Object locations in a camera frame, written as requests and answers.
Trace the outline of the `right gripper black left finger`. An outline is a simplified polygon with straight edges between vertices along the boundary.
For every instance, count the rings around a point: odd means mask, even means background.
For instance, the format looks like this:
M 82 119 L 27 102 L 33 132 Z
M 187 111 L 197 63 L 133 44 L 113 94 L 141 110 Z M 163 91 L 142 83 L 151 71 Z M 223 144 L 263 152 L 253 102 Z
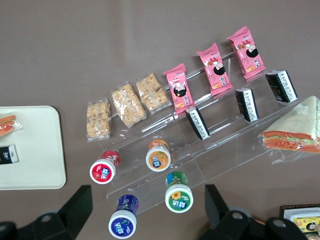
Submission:
M 39 216 L 17 228 L 12 221 L 0 223 L 2 240 L 75 240 L 93 211 L 92 188 L 82 185 L 57 212 Z

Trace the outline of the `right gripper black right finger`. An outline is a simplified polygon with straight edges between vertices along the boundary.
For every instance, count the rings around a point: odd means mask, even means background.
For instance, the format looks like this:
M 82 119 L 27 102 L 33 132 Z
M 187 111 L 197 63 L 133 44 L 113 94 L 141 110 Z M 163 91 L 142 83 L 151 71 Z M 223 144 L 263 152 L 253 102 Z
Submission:
M 241 210 L 230 210 L 214 184 L 205 185 L 204 206 L 210 228 L 201 240 L 306 240 L 288 219 L 269 218 L 265 224 Z

